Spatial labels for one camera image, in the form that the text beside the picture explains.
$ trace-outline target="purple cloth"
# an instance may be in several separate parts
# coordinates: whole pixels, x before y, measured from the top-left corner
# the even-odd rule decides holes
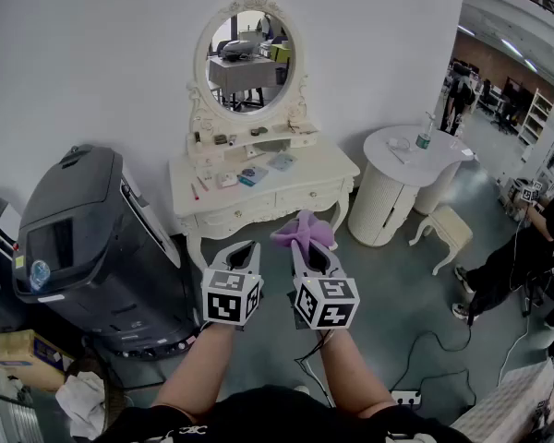
[[[301,210],[296,218],[271,233],[271,240],[279,246],[290,247],[296,240],[304,259],[309,255],[310,238],[326,247],[334,245],[334,232],[329,223],[317,219],[310,210]]]

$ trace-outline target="ornate mirror frame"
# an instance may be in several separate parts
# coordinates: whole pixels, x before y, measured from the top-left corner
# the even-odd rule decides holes
[[[290,65],[285,85],[278,96],[267,106],[256,112],[240,114],[226,110],[211,94],[206,75],[207,53],[210,41],[218,28],[234,15],[258,10],[277,17],[285,26],[289,41],[294,50],[294,62]],[[193,106],[189,119],[190,132],[198,131],[202,137],[210,138],[218,134],[236,134],[259,126],[273,126],[306,121],[306,99],[302,89],[306,85],[307,74],[304,67],[304,47],[302,38],[294,22],[281,8],[270,0],[234,0],[220,10],[208,23],[201,34],[195,51],[195,79],[187,84],[189,99]]]

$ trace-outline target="sneaker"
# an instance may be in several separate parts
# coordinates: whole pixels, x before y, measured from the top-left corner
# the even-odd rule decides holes
[[[467,306],[463,306],[462,304],[453,304],[452,305],[452,312],[455,315],[456,318],[459,318],[463,321],[468,321],[468,317],[470,316],[470,311],[468,310]],[[479,315],[474,316],[474,321],[478,320]]]
[[[310,395],[310,389],[308,389],[306,386],[297,386],[296,388],[294,388],[294,390]]]
[[[462,283],[462,286],[465,288],[465,291],[468,293],[474,293],[474,291],[470,288],[468,285],[468,281],[465,279],[466,274],[468,273],[467,270],[465,270],[462,266],[459,264],[453,269],[453,273],[455,274],[455,277],[457,277],[460,282]]]

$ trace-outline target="white round table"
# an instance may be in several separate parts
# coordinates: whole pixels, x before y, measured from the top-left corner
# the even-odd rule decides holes
[[[431,134],[428,148],[420,149],[415,143],[422,131],[422,126],[390,126],[367,137],[367,169],[348,220],[360,243],[388,243],[413,206],[424,215],[431,213],[460,163],[474,158],[460,139],[439,130]],[[408,151],[397,151],[402,160],[390,150],[391,138],[410,143]]]

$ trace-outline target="ceiling light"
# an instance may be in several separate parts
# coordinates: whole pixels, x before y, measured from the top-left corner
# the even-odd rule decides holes
[[[536,66],[534,66],[530,61],[528,61],[527,59],[525,59],[525,63],[527,64],[527,66],[532,69],[534,72],[537,72],[537,69],[536,69]]]
[[[509,49],[511,49],[519,57],[524,57],[519,51],[517,51],[517,48],[515,46],[513,46],[510,42],[508,42],[507,40],[501,40],[501,41],[505,46],[507,46]]]
[[[469,34],[470,36],[476,36],[473,31],[470,31],[468,28],[458,25],[458,30],[462,30],[464,33]]]

